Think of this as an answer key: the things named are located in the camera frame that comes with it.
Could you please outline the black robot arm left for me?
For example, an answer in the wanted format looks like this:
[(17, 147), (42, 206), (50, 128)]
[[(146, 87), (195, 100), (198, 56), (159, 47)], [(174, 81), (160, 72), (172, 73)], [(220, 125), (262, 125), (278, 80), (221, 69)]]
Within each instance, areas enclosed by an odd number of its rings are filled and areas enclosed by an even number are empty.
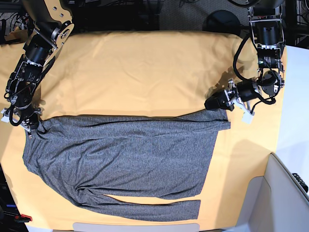
[[(233, 79), (228, 86), (206, 99), (207, 110), (229, 110), (234, 106), (253, 115), (254, 107), (249, 102), (258, 99), (259, 103), (275, 104), (276, 96), (284, 87), (284, 67), (282, 55), (285, 48), (285, 37), (282, 26), (281, 0), (248, 0), (245, 4), (230, 1), (231, 4), (248, 10), (250, 33), (240, 43), (234, 58), (232, 68), (240, 82)], [(258, 58), (258, 77), (245, 78), (237, 69), (237, 61), (246, 42), (251, 40)]]

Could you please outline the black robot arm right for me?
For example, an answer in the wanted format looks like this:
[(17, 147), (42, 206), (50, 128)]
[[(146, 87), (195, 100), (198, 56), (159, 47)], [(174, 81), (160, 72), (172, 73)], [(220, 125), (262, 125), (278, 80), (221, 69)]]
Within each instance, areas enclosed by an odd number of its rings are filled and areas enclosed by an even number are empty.
[(34, 29), (7, 82), (4, 98), (10, 107), (1, 113), (3, 122), (23, 127), (27, 136), (31, 137), (42, 113), (33, 104), (33, 96), (55, 63), (74, 24), (72, 12), (63, 0), (24, 0), (22, 5), (33, 20)]

